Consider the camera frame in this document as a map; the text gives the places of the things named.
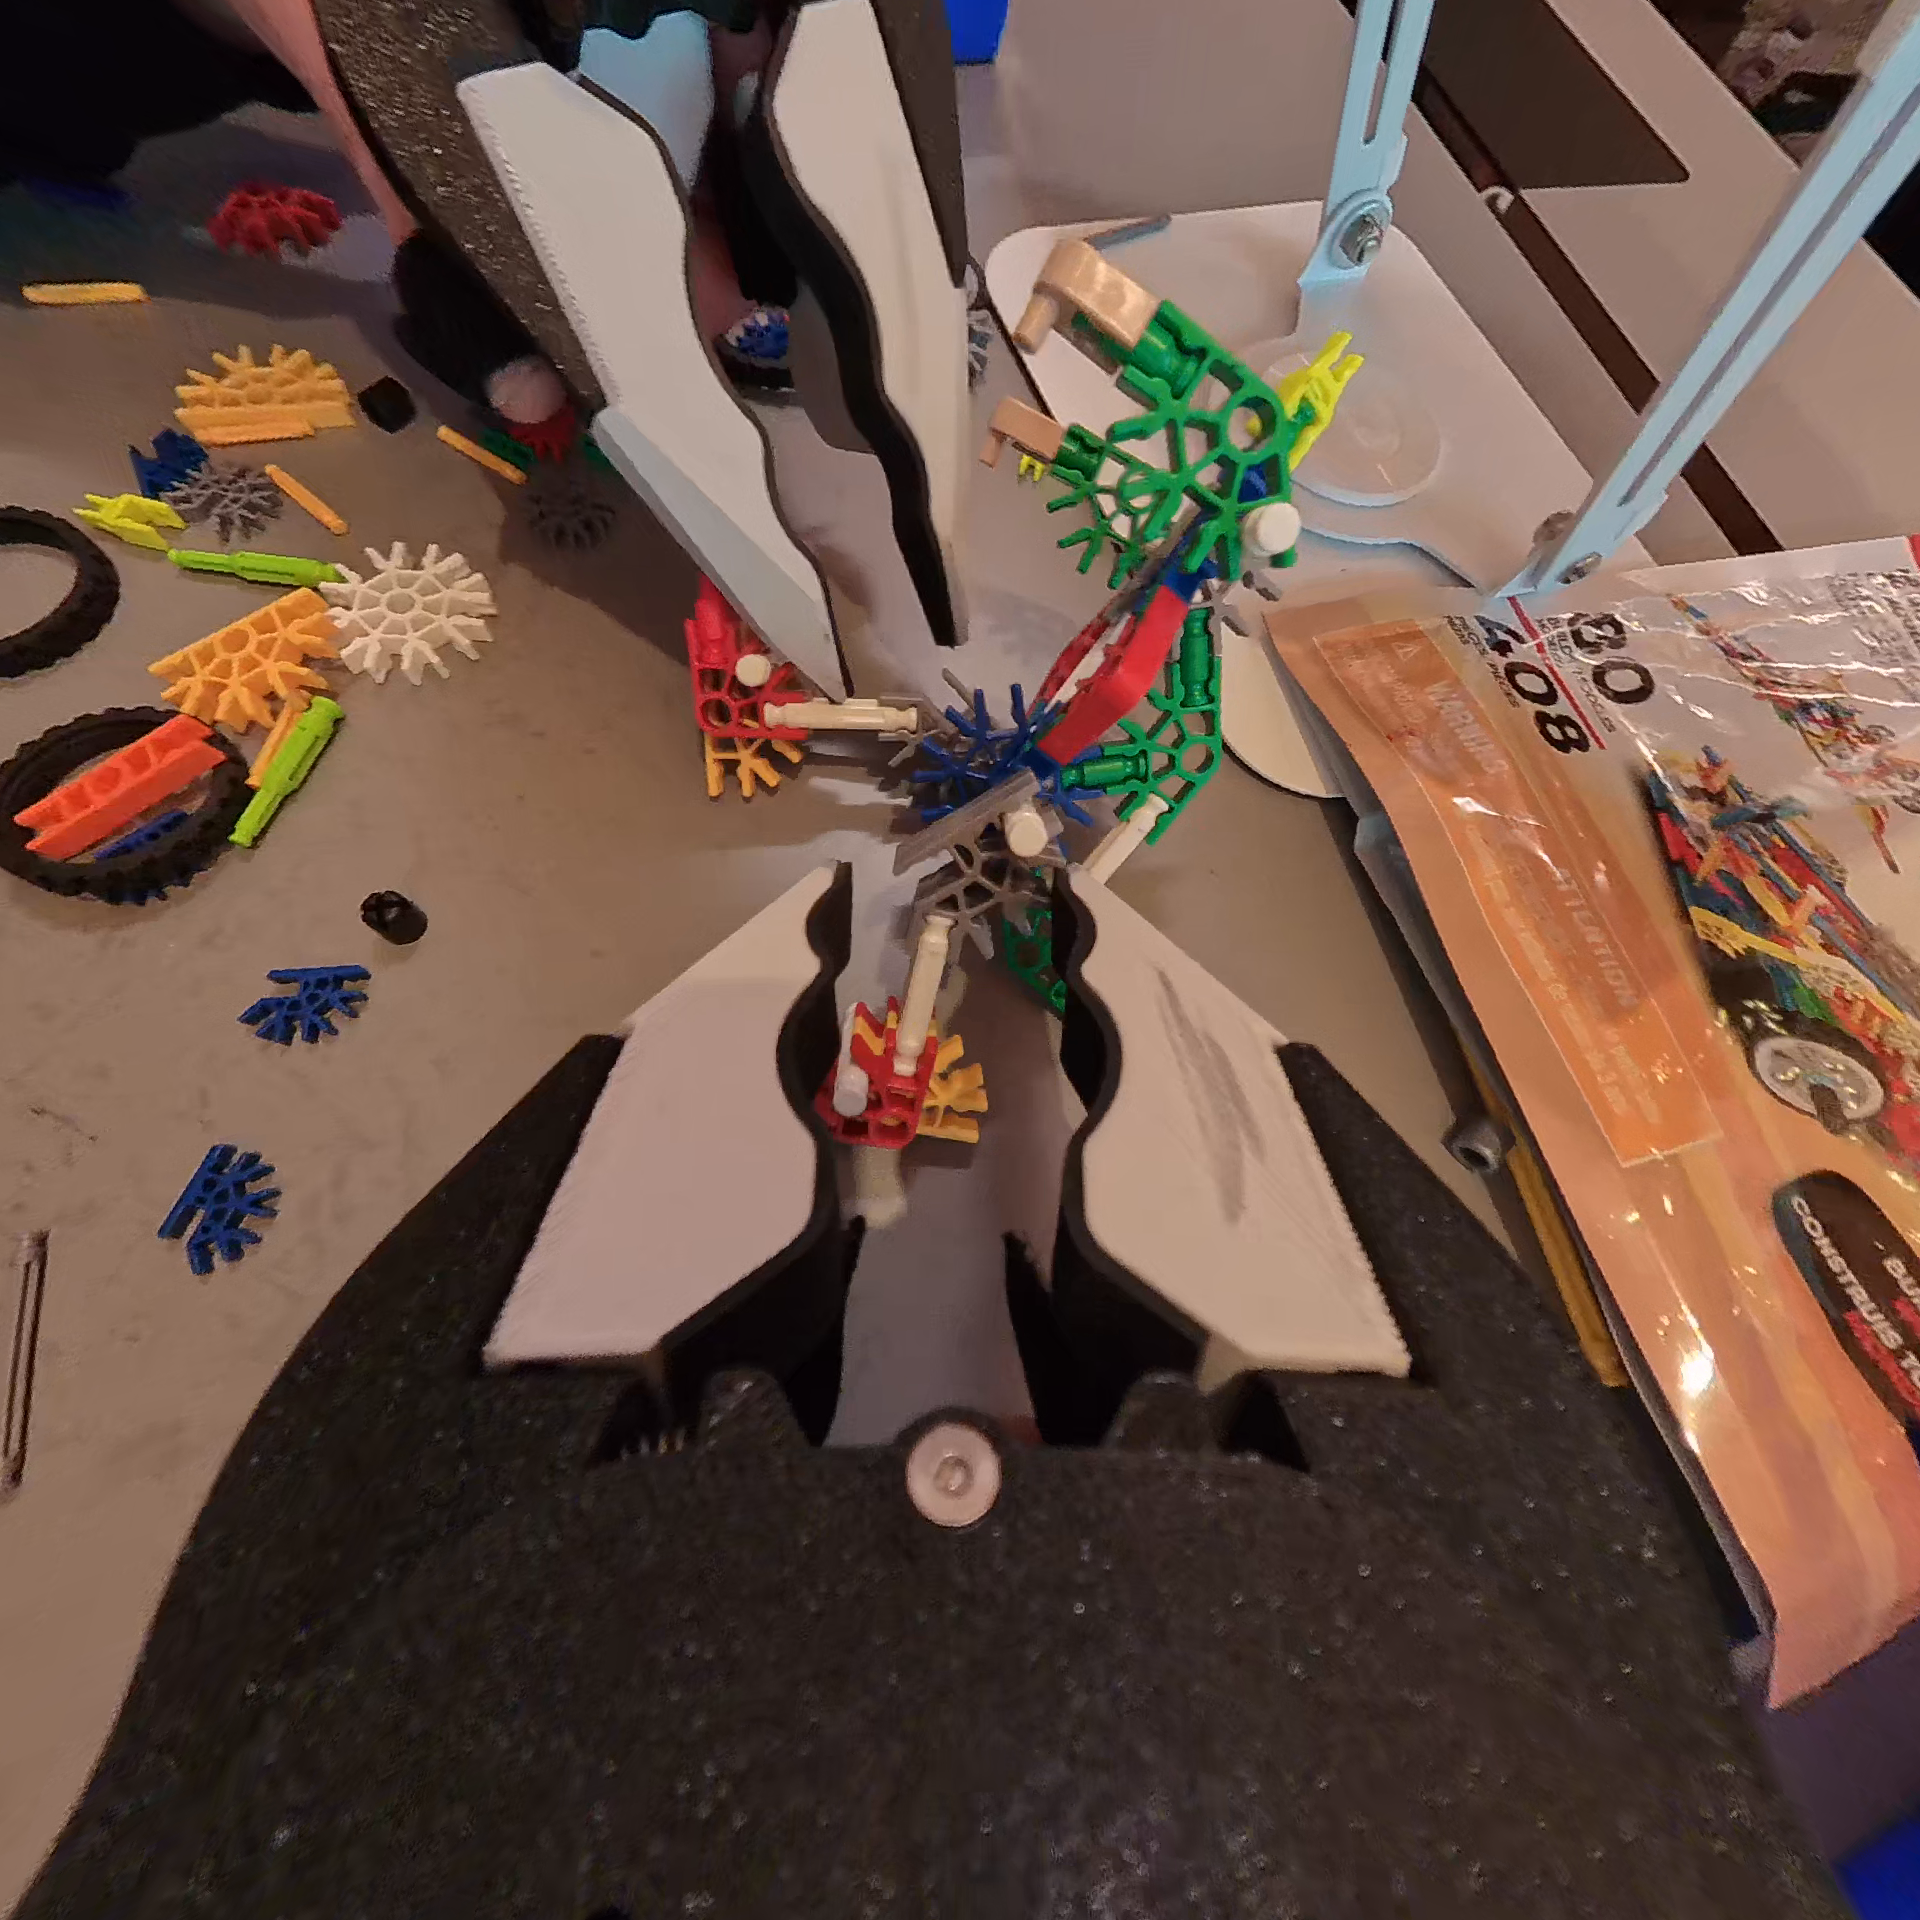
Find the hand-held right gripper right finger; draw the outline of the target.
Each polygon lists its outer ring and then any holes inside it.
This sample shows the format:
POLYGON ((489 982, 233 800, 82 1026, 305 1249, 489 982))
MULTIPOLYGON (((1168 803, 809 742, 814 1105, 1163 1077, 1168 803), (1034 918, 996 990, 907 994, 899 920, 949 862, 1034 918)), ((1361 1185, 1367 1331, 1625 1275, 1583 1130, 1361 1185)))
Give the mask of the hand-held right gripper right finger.
POLYGON ((1096 1377, 1407 1377, 1406 1340, 1282 1062, 1282 1033, 1106 885, 1053 898, 1070 1137, 1051 1265, 1096 1377))

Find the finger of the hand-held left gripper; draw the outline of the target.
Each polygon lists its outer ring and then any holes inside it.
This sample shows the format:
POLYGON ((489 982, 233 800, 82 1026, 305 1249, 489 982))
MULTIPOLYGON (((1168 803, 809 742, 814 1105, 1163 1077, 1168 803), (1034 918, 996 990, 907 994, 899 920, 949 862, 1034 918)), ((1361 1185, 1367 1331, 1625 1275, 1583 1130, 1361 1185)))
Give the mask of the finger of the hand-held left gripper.
POLYGON ((744 158, 779 248, 825 314, 844 407, 881 465, 929 634, 959 646, 970 252, 945 8, 786 6, 744 158))
POLYGON ((466 75, 458 97, 597 380, 595 444, 755 636, 844 699, 825 582, 779 514, 761 425, 691 314, 668 150, 540 61, 466 75))

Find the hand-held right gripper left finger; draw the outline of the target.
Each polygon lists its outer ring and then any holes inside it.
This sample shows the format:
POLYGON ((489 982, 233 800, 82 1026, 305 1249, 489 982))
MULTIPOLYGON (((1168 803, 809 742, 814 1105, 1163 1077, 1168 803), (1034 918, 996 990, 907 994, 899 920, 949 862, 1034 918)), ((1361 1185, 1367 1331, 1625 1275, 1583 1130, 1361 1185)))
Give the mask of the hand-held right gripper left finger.
POLYGON ((851 866, 806 872, 622 1026, 489 1335, 494 1370, 790 1370, 836 1323, 833 1140, 851 866))

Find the multicoloured construction toy model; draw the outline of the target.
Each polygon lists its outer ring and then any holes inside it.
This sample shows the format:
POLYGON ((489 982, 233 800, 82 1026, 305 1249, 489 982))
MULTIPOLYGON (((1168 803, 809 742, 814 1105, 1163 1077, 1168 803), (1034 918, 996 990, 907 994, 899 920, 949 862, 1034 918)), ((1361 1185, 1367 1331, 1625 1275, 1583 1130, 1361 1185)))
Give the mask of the multicoloured construction toy model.
POLYGON ((1299 557, 1289 432, 1265 376, 1183 309, 1083 237, 1036 275, 1015 341, 1080 350, 1122 399, 1106 427, 1062 423, 1004 399, 981 463, 1017 454, 1019 476, 1080 518, 1062 541, 1106 571, 1109 598, 1041 686, 1009 686, 996 712, 945 674, 951 699, 828 699, 777 660, 729 600, 702 583, 684 618, 703 791, 776 791, 818 736, 888 752, 883 778, 926 852, 907 989, 856 1006, 815 1097, 835 1142, 899 1155, 920 1140, 972 1146, 988 1110, 984 1070, 936 1014, 955 949, 998 957, 1051 1012, 1053 891, 1070 867, 1109 880, 1160 843, 1211 784, 1220 727, 1215 600, 1251 571, 1299 557))

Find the yellow clip connector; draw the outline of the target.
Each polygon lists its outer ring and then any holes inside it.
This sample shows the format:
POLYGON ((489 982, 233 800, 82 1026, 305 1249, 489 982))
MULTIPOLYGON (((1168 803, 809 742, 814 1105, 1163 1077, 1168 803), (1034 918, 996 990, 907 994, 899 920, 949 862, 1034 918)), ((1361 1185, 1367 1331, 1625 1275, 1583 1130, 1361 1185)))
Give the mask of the yellow clip connector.
POLYGON ((1267 372, 1265 382, 1273 388, 1279 414, 1289 432, 1286 472, 1299 475, 1310 449, 1326 433, 1336 414, 1336 403, 1355 372, 1363 368, 1363 356, 1352 350, 1352 331, 1335 331, 1320 350, 1297 368, 1284 372, 1267 372))

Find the thin dark grey rod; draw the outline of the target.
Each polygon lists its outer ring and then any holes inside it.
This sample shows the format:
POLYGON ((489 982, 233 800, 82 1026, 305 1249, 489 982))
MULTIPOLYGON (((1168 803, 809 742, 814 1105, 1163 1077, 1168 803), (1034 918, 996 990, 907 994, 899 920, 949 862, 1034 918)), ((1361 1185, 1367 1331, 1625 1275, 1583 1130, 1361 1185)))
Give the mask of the thin dark grey rod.
POLYGON ((2 1312, 2 1501, 12 1501, 25 1482, 49 1243, 49 1227, 34 1227, 18 1238, 12 1257, 12 1291, 2 1312))

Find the person's left hand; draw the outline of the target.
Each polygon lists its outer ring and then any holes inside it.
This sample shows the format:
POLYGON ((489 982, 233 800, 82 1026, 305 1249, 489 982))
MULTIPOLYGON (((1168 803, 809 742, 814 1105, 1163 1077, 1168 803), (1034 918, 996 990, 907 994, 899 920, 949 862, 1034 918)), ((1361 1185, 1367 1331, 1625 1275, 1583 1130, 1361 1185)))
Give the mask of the person's left hand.
POLYGON ((316 8, 247 2, 233 9, 305 88, 390 233, 398 347, 440 384, 484 403, 527 444, 572 420, 562 372, 466 257, 403 200, 338 88, 316 8))

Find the red fan connector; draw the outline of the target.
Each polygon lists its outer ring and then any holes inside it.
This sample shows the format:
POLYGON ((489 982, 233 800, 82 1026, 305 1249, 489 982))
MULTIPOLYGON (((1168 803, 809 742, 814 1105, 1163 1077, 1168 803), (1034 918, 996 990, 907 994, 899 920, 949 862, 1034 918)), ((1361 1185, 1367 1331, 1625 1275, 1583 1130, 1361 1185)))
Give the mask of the red fan connector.
POLYGON ((300 186, 247 182, 227 193, 204 225, 223 252, 311 257, 342 231, 335 200, 300 186))

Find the yellow half-circle connector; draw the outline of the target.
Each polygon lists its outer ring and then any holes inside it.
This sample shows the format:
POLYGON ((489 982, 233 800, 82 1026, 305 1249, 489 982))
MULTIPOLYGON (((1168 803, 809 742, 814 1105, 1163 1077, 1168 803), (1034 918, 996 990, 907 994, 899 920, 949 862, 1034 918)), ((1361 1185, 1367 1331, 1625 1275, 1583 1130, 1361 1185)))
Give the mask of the yellow half-circle connector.
POLYGON ((215 353, 213 372, 187 372, 176 386, 182 405, 247 405, 247 403, 316 403, 343 401, 353 407, 353 395, 335 366, 323 362, 305 348, 272 347, 265 358, 252 348, 215 353))

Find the long tan rod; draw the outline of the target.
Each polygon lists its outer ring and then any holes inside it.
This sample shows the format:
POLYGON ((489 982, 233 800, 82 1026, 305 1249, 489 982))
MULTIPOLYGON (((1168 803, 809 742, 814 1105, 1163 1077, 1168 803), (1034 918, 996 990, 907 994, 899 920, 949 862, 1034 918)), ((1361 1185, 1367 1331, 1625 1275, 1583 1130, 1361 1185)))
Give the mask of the long tan rod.
POLYGON ((1631 1380, 1617 1338, 1535 1162, 1515 1147, 1500 1171, 1484 1178, 1484 1185, 1510 1236, 1515 1258, 1538 1282, 1548 1308, 1572 1332, 1596 1380, 1608 1390, 1625 1390, 1631 1380))

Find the white snowflake connector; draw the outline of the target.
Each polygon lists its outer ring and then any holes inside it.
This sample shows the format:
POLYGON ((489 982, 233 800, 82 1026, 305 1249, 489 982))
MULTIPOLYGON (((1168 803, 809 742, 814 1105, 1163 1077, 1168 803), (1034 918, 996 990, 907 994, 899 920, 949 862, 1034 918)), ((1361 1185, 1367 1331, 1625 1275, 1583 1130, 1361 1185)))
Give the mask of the white snowflake connector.
POLYGON ((367 551, 367 570, 342 570, 321 583, 338 662, 383 686, 401 674, 411 686, 447 678, 446 651, 478 660, 498 614, 494 589, 462 555, 426 545, 413 557, 403 542, 367 551))

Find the K'nex instruction bag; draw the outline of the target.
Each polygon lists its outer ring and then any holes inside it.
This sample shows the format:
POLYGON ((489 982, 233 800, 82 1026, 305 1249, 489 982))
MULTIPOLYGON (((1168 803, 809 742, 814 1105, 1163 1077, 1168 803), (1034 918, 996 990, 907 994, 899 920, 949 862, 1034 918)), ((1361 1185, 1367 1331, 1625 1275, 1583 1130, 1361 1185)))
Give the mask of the K'nex instruction bag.
POLYGON ((1759 1589, 1918 1598, 1915 536, 1267 611, 1759 1589))

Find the pale slotted stand strut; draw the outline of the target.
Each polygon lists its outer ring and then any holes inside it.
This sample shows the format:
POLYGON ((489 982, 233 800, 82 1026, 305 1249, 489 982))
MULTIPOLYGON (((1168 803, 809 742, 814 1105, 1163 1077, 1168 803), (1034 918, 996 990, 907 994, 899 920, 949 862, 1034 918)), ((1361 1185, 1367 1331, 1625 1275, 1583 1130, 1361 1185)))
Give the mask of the pale slotted stand strut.
POLYGON ((1724 412, 1912 174, 1915 158, 1915 6, 1892 6, 1865 47, 1864 80, 1726 284, 1699 339, 1651 395, 1636 433, 1583 504, 1545 523, 1506 595, 1583 583, 1644 527, 1724 412))
POLYGON ((1333 174, 1318 237, 1299 275, 1299 330, 1349 301, 1393 225, 1391 187, 1435 2, 1358 2, 1333 174))

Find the large yellow fan connector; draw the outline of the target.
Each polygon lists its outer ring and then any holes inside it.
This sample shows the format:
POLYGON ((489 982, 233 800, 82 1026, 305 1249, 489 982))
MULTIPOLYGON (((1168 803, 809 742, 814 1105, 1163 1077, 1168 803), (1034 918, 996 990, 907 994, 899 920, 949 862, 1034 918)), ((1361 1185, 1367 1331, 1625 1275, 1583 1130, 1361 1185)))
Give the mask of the large yellow fan connector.
POLYGON ((338 660, 328 600, 296 589, 240 621, 155 660, 146 674, 179 713, 236 732, 272 727, 286 705, 329 695, 323 674, 338 660))

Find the orange connector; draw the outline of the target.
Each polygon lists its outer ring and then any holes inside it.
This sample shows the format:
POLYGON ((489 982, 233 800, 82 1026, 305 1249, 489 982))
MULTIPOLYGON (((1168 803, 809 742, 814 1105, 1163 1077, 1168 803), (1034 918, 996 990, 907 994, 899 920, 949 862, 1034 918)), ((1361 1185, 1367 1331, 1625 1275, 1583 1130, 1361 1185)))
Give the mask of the orange connector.
POLYGON ((4 852, 78 859, 227 763, 227 745, 208 724, 179 712, 85 713, 4 760, 4 852))

